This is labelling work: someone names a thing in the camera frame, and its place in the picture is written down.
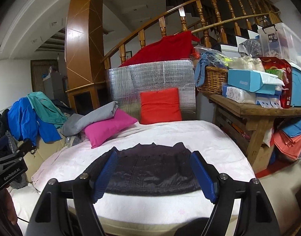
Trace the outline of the black quilted jacket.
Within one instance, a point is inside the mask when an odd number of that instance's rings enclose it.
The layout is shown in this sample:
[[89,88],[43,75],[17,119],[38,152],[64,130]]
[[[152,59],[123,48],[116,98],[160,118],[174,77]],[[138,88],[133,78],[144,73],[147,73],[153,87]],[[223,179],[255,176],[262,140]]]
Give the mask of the black quilted jacket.
[[200,190],[190,167],[191,152],[174,146],[137,144],[117,153],[118,161],[106,192],[114,195],[162,197]]

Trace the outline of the beige sofa cushion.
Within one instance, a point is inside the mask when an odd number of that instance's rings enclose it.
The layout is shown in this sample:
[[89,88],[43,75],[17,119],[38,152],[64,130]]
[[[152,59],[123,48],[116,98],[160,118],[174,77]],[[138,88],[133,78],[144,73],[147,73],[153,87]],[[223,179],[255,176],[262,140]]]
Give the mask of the beige sofa cushion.
[[49,143],[45,143],[41,137],[38,137],[36,143],[35,153],[32,155],[28,152],[24,157],[25,164],[28,168],[25,174],[29,183],[32,182],[31,177],[38,171],[41,164],[55,152],[60,151],[65,146],[66,142],[65,137],[62,136],[62,139]]

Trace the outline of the blue jacket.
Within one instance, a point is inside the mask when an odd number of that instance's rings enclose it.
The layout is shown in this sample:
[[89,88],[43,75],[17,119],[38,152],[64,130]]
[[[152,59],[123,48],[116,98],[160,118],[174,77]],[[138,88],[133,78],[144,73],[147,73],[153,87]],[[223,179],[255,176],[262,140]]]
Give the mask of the blue jacket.
[[46,123],[39,118],[28,98],[20,98],[13,103],[7,119],[10,133],[18,141],[31,140],[33,146],[36,146],[39,137],[45,143],[62,139],[53,124]]

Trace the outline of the folded salmon towels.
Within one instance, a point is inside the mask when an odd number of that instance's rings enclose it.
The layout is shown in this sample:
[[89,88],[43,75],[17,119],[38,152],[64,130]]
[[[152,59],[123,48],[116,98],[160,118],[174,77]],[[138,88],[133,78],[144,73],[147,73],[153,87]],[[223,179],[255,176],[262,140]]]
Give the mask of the folded salmon towels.
[[273,140],[279,151],[291,160],[297,160],[301,154],[301,135],[289,137],[283,131],[274,133]]

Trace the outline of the grey folded garment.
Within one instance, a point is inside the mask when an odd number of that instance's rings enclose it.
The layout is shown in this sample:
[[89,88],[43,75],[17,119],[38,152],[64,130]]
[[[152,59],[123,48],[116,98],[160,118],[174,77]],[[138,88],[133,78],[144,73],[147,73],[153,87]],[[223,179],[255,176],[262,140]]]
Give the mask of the grey folded garment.
[[81,132],[85,127],[95,122],[100,122],[113,118],[115,116],[118,104],[116,101],[109,102],[102,107],[91,111],[86,115],[74,113],[68,120],[63,124],[61,133],[65,136],[73,136]]

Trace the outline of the wooden side table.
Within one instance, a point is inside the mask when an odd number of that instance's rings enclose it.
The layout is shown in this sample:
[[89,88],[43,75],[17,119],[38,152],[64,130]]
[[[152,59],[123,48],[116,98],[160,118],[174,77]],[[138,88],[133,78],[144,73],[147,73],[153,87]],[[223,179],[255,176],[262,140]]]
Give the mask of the wooden side table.
[[288,109],[263,108],[255,104],[240,104],[219,94],[202,93],[216,105],[213,123],[225,129],[247,157],[254,173],[265,170],[273,152],[263,139],[276,118],[301,117],[301,107]]

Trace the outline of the brown wooden pillar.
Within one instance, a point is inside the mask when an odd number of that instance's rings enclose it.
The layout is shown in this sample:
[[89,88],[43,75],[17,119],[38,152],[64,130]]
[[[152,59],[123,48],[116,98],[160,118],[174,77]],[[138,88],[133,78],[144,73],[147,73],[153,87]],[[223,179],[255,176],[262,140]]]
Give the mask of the brown wooden pillar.
[[70,106],[79,114],[100,107],[106,88],[103,48],[103,0],[70,0],[66,25],[66,67]]

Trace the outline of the white tissue pack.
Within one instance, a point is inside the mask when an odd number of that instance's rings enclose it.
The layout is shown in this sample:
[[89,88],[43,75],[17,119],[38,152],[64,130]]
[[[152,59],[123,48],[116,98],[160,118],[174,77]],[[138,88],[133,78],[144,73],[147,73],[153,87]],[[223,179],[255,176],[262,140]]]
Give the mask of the white tissue pack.
[[256,104],[256,94],[222,83],[222,96],[240,104]]

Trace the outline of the light blue tissue box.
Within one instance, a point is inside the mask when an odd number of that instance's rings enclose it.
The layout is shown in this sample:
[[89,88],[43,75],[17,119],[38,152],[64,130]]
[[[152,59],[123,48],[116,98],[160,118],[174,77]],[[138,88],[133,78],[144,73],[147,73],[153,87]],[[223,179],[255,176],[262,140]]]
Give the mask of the light blue tissue box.
[[228,84],[248,92],[274,95],[284,83],[277,75],[257,70],[228,70]]

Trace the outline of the orange-red square pillow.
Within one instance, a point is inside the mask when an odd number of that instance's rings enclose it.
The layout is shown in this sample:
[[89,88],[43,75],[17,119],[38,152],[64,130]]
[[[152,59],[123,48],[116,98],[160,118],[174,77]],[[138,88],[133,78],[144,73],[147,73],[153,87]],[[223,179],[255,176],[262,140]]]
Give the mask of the orange-red square pillow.
[[178,88],[140,93],[140,124],[182,121]]

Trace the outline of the wicker basket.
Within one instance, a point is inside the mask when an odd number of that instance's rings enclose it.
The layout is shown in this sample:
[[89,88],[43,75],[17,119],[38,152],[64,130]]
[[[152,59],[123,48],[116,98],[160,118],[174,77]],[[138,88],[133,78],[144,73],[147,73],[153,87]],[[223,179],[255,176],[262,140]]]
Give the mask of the wicker basket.
[[218,67],[205,67],[204,83],[197,87],[199,92],[222,94],[222,84],[228,82],[228,70]]

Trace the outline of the light blue cloth in basket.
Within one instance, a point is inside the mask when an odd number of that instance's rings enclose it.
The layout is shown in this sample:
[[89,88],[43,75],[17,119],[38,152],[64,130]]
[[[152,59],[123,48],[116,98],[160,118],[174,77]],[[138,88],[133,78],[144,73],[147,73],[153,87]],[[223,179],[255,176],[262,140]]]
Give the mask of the light blue cloth in basket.
[[196,87],[200,87],[204,84],[205,67],[210,65],[210,61],[213,58],[214,58],[214,54],[212,52],[205,52],[200,54],[199,61],[194,71],[194,79],[195,79]]

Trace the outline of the clear plastic storage bin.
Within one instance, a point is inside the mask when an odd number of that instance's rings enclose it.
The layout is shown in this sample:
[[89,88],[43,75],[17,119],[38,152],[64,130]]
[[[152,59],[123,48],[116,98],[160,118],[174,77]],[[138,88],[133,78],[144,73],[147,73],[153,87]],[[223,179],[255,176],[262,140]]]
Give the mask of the clear plastic storage bin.
[[258,29],[262,54],[285,59],[301,68],[301,39],[284,23]]

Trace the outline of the red cloth on railing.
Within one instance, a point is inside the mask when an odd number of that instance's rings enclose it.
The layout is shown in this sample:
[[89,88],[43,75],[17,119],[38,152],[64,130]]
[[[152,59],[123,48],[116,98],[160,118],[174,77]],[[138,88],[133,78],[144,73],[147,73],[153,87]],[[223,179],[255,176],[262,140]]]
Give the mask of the red cloth on railing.
[[199,42],[200,39],[193,35],[191,31],[162,37],[159,41],[146,45],[132,58],[122,63],[120,67],[141,63],[188,59],[194,53],[193,41]]

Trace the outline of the wooden stair railing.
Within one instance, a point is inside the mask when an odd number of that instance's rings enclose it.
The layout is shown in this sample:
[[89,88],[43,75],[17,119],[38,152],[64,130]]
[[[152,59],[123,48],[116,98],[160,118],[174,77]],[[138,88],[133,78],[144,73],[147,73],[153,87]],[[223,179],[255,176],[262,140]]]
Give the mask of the wooden stair railing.
[[115,54],[120,64],[126,62],[126,45],[135,40],[143,49],[153,26],[159,28],[161,37],[191,31],[201,44],[211,47],[213,41],[228,44],[229,35],[241,36],[254,25],[266,26],[270,13],[279,16],[280,10],[269,0],[189,0],[143,23],[107,52],[101,62],[106,69],[111,68]]

